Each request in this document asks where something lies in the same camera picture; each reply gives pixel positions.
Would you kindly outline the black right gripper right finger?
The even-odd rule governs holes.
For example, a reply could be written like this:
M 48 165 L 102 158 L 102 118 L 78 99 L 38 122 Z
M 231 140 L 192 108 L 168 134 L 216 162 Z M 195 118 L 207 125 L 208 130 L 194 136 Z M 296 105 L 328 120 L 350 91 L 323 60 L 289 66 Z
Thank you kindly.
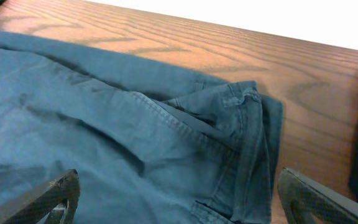
M 288 223 L 358 223 L 358 203 L 307 176 L 284 168 L 278 195 Z

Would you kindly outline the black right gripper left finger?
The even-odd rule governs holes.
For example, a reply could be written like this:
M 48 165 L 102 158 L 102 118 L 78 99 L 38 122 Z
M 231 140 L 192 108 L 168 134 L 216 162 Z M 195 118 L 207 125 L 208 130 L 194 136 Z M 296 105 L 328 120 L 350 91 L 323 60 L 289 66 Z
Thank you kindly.
M 80 180 L 74 169 L 36 186 L 0 205 L 0 224 L 72 224 L 80 198 Z

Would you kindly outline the dark blue shorts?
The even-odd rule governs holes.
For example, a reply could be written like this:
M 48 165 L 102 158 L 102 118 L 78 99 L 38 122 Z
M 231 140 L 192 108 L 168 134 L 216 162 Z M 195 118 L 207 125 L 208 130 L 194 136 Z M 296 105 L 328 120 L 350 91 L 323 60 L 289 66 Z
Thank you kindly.
M 254 81 L 0 31 L 0 205 L 75 169 L 76 223 L 269 223 L 282 116 Z

